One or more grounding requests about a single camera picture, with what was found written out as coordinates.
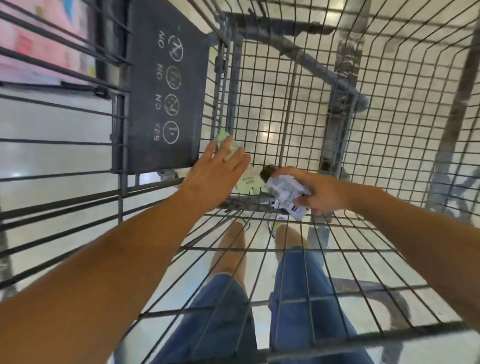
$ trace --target wire grid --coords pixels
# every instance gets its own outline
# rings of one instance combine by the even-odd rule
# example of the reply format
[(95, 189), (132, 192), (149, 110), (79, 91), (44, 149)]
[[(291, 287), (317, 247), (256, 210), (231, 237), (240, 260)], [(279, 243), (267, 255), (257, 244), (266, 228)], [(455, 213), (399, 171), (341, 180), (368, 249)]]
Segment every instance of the wire grid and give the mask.
[[(1, 3), (13, 9), (11, 3), (5, 0)], [(226, 41), (232, 41), (232, 37), (235, 36), (233, 28), (222, 22), (226, 12), (247, 14), (248, 9), (251, 9), (254, 14), (263, 15), (258, 3), (251, 1), (190, 3), (199, 11), (202, 18), (209, 20), (210, 25), (215, 28), (213, 31)], [(354, 182), (378, 185), (393, 195), (424, 206), (442, 132), (454, 102), (466, 54), (472, 48), (470, 44), (478, 19), (478, 1), (453, 0), (443, 1), (441, 4), (437, 1), (373, 1), (368, 25), (360, 33), (361, 37), (354, 34), (352, 27), (348, 25), (359, 16), (358, 7), (356, 12), (345, 10), (348, 1), (346, 4), (333, 0), (321, 4), (315, 4), (313, 1), (260, 3), (267, 16), (271, 18), (307, 23), (323, 23), (325, 20), (325, 23), (332, 25), (335, 30), (330, 35), (301, 33), (295, 38), (286, 37), (302, 47), (305, 52), (312, 54), (320, 63), (328, 65), (332, 71), (338, 56), (336, 47), (341, 39), (355, 42), (355, 49), (362, 50), (356, 88), (370, 98), (370, 104), (366, 111), (353, 115), (351, 129), (345, 139), (343, 177)], [(112, 120), (114, 128), (115, 125), (123, 123), (125, 119), (123, 95), (128, 94), (128, 87), (119, 83), (118, 73), (120, 66), (129, 64), (121, 47), (115, 46), (118, 43), (116, 40), (130, 34), (131, 31), (125, 25), (125, 19), (120, 20), (112, 9), (106, 11), (94, 4), (88, 2), (86, 4), (106, 22), (105, 28), (109, 36), (106, 37), (103, 46), (82, 39), (74, 41), (71, 39), (75, 38), (74, 36), (35, 18), (32, 14), (23, 12), (20, 16), (14, 13), (13, 17), (4, 15), (2, 19), (21, 26), (15, 18), (24, 19), (23, 16), (26, 16), (48, 25), (44, 31), (31, 25), (28, 27), (31, 31), (50, 37), (76, 51), (94, 55), (108, 63), (109, 66), (106, 66), (108, 78), (98, 79), (78, 74), (6, 48), (1, 48), (0, 54), (106, 87), (112, 97), (111, 105), (107, 109), (86, 108), (67, 101), (63, 103), (45, 101), (41, 97), (19, 96), (8, 91), (2, 92), (0, 98), (33, 103), (45, 108), (94, 114), (103, 117), (104, 120)], [(222, 25), (216, 25), (216, 21), (220, 21)], [(81, 44), (93, 46), (94, 50)], [(225, 125), (228, 107), (231, 106), (228, 102), (228, 91), (231, 88), (232, 52), (233, 46), (231, 44), (225, 46), (222, 42), (211, 48), (202, 148), (216, 134), (216, 127), (213, 125)], [(220, 59), (225, 59), (228, 65), (226, 77), (222, 74), (221, 68), (215, 70), (217, 55)], [(280, 55), (278, 50), (253, 40), (243, 41), (239, 71), (239, 96), (234, 100), (236, 104), (234, 136), (237, 141), (243, 142), (247, 151), (252, 154), (253, 165), (263, 166), (269, 163), (278, 165), (282, 159), (283, 165), (295, 165), (318, 171), (321, 168), (322, 148), (326, 141), (324, 137), (327, 129), (326, 119), (331, 115), (328, 107), (331, 87), (322, 80), (312, 77), (309, 71), (296, 65), (287, 56)], [(478, 225), (479, 216), (477, 204), (479, 189), (475, 177), (480, 175), (475, 159), (479, 136), (476, 117), (480, 105), (477, 85), (478, 81), (475, 79), (462, 129), (455, 144), (454, 157), (447, 173), (448, 179), (440, 182), (448, 187), (447, 197), (451, 197), (444, 203), (444, 207), (448, 207), (445, 212), (449, 211), (458, 218), (462, 217), (462, 214), (467, 215), (470, 223), (475, 225)], [(77, 141), (54, 140), (49, 137), (45, 139), (12, 137), (2, 138), (1, 141), (92, 148), (121, 145), (121, 140)], [(97, 174), (99, 177), (105, 177), (110, 172), (108, 167), (62, 173), (46, 171), (38, 175), (5, 176), (0, 181), (19, 183), (51, 178), (80, 178)], [(73, 226), (66, 231), (60, 230), (48, 236), (40, 233), (35, 240), (13, 247), (6, 246), (0, 252), (0, 259), (7, 262), (6, 259), (10, 255), (27, 252), (94, 227), (106, 230), (110, 222), (120, 222), (124, 217), (131, 216), (165, 198), (168, 193), (166, 195), (155, 193), (180, 182), (174, 180), (140, 185), (138, 179), (134, 182), (129, 181), (126, 171), (120, 172), (118, 188), (115, 186), (106, 191), (85, 195), (74, 194), (68, 198), (58, 196), (37, 205), (23, 203), (2, 212), (1, 229), (9, 231), (66, 214), (91, 211), (98, 206), (118, 204), (119, 208), (118, 211), (111, 211), (100, 219), (86, 221), (85, 224)], [(127, 204), (135, 196), (145, 198), (141, 204), (126, 205), (125, 208), (124, 203)], [(222, 250), (217, 248), (216, 244), (242, 210), (256, 211), (249, 218), (251, 228), (246, 232), (247, 248), (242, 250), (249, 264), (247, 274), (251, 275), (250, 279), (248, 277), (246, 279), (247, 294), (254, 309), (256, 324), (264, 323), (265, 317), (269, 319), (266, 306), (270, 302), (265, 292), (271, 289), (271, 275), (276, 268), (275, 253), (283, 250), (275, 247), (266, 232), (265, 223), (275, 220), (279, 212), (272, 211), (268, 204), (261, 202), (264, 202), (261, 196), (233, 195), (222, 205), (228, 208), (227, 211), (217, 209), (207, 214), (195, 226), (186, 242), (182, 244), (178, 256), (172, 261), (171, 268), (145, 311), (125, 334), (128, 339), (128, 335), (134, 334), (134, 329), (139, 323), (142, 325), (149, 321), (147, 318), (162, 317), (167, 320), (164, 325), (159, 325), (162, 332), (158, 333), (158, 338), (149, 343), (152, 349), (149, 348), (145, 352), (147, 355), (139, 362), (144, 363), (154, 357), (154, 353), (171, 335), (181, 316), (199, 310), (188, 308), (188, 304), (206, 280), (202, 262), (209, 261), (214, 251)], [(358, 346), (379, 345), (383, 345), (384, 362), (387, 362), (389, 357), (391, 362), (395, 362), (400, 357), (403, 340), (465, 329), (459, 322), (459, 317), (418, 274), (408, 267), (385, 237), (361, 217), (346, 211), (337, 212), (329, 218), (307, 215), (300, 222), (289, 219), (288, 225), (299, 230), (314, 246), (313, 249), (318, 252), (319, 259), (324, 261), (324, 271), (335, 288), (334, 298), (339, 307), (346, 312), (347, 317), (350, 320), (355, 318), (351, 311), (351, 307), (354, 306), (368, 317), (365, 319), (368, 323), (359, 325), (362, 330), (357, 328), (359, 335), (356, 337), (347, 341), (333, 340), (328, 343), (317, 341), (312, 348), (302, 353), (285, 353), (277, 351), (274, 346), (260, 349), (258, 362), (276, 360), (287, 355), (323, 355), (351, 350)], [(8, 290), (15, 288), (16, 283), (38, 277), (88, 241), (83, 240), (77, 244), (78, 246), (60, 255), (48, 257), (47, 260), (24, 271), (2, 277), (0, 289), (4, 290), (5, 295), (14, 294), (14, 290)], [(184, 301), (180, 306), (171, 307), (172, 304), (178, 303), (178, 299), (171, 299), (173, 294), (178, 294), (175, 290), (185, 287), (188, 294)], [(305, 297), (304, 300), (311, 302), (319, 299), (326, 298)], [(354, 300), (354, 305), (348, 304), (349, 299)], [(373, 301), (380, 302), (387, 308), (391, 320), (385, 320)], [(203, 309), (215, 310), (214, 307)], [(411, 316), (412, 310), (418, 313), (415, 317)]]

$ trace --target person's right hand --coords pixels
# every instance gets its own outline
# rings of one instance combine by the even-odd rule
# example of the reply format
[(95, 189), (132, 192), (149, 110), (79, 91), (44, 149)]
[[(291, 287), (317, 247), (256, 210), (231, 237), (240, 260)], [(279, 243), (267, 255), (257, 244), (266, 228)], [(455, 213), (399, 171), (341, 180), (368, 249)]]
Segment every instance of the person's right hand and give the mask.
[(348, 210), (353, 196), (352, 189), (356, 183), (337, 180), (331, 176), (307, 172), (295, 167), (277, 169), (272, 176), (289, 174), (303, 186), (307, 187), (311, 195), (304, 195), (293, 200), (297, 206), (306, 206), (315, 215), (335, 210)]

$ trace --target person's left hand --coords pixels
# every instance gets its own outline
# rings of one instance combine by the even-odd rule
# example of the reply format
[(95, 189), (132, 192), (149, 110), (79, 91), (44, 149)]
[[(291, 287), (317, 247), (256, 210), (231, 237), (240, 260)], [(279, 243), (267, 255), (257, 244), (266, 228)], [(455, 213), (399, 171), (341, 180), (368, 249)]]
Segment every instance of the person's left hand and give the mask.
[(230, 195), (250, 163), (250, 155), (243, 148), (223, 161), (232, 141), (229, 136), (217, 150), (217, 142), (212, 140), (179, 187), (179, 192), (191, 198), (202, 214), (218, 207)]

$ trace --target circle icon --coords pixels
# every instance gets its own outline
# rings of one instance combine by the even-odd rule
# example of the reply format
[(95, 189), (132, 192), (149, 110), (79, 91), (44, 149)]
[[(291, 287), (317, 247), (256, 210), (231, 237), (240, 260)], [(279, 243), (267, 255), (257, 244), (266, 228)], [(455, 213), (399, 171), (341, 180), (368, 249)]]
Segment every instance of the circle icon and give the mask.
[(177, 36), (170, 36), (168, 38), (168, 52), (174, 61), (181, 61), (183, 58), (183, 45), (180, 42), (180, 38)]
[(162, 135), (167, 144), (175, 143), (180, 135), (179, 126), (174, 121), (166, 122), (163, 126)]
[(175, 116), (180, 110), (180, 103), (174, 94), (168, 94), (165, 98), (165, 111), (170, 116)]
[(177, 90), (180, 87), (181, 75), (177, 67), (170, 66), (167, 68), (167, 84), (173, 90)]

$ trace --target hand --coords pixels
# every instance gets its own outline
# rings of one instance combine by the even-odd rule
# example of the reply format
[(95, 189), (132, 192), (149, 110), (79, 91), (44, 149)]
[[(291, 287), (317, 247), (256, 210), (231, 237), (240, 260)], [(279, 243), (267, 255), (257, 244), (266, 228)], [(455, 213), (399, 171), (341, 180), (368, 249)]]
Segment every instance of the hand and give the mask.
[(223, 161), (232, 141), (229, 136), (217, 150), (217, 142), (212, 140), (179, 187), (179, 192), (194, 200), (202, 215), (225, 201), (250, 163), (250, 155), (243, 148)]
[(335, 210), (348, 210), (352, 189), (358, 186), (356, 183), (337, 180), (332, 176), (324, 176), (318, 173), (307, 172), (295, 167), (283, 167), (275, 171), (273, 176), (289, 174), (303, 186), (307, 187), (311, 195), (304, 195), (293, 200), (297, 206), (306, 206), (315, 215)]

